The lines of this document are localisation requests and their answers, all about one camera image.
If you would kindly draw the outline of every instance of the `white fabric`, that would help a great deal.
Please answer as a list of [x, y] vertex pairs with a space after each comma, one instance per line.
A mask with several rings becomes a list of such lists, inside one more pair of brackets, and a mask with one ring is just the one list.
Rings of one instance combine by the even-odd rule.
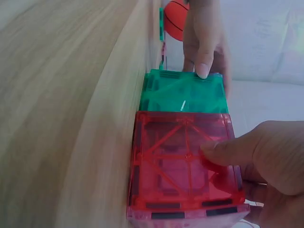
[[[234, 79], [304, 85], [303, 0], [222, 0], [221, 9]], [[166, 44], [168, 69], [181, 70], [182, 43], [166, 34]]]
[[228, 99], [236, 137], [266, 120], [304, 120], [304, 86], [233, 81]]

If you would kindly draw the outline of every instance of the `wooden surface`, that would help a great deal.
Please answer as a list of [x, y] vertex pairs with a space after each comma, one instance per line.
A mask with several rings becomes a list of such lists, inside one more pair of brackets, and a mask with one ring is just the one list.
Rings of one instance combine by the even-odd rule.
[[159, 0], [0, 0], [0, 227], [120, 228]]

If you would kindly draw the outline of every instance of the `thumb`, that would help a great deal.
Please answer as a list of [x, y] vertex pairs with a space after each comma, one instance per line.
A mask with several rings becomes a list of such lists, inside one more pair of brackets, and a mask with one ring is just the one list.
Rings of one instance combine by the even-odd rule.
[[258, 140], [249, 132], [239, 138], [226, 142], [209, 141], [201, 146], [205, 157], [212, 163], [228, 165], [246, 165], [252, 161]]
[[214, 40], [205, 39], [200, 41], [198, 55], [195, 61], [195, 73], [199, 77], [205, 79], [207, 78], [214, 58], [214, 50], [216, 44]]

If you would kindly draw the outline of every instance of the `red plastic frame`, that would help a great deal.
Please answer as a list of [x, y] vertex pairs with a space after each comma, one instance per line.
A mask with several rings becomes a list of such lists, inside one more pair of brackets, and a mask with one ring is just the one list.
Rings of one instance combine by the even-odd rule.
[[[184, 136], [183, 147], [180, 141]], [[200, 151], [201, 142], [230, 138], [234, 134], [228, 114], [139, 111], [135, 120], [128, 205], [132, 210], [170, 212], [243, 204], [239, 167], [215, 165]], [[196, 179], [193, 170], [198, 173]]]

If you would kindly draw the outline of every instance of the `green magnetic tile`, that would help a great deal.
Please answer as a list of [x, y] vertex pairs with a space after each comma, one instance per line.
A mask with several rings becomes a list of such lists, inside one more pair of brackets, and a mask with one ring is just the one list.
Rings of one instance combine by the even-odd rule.
[[146, 74], [141, 111], [228, 113], [221, 74], [151, 70]]

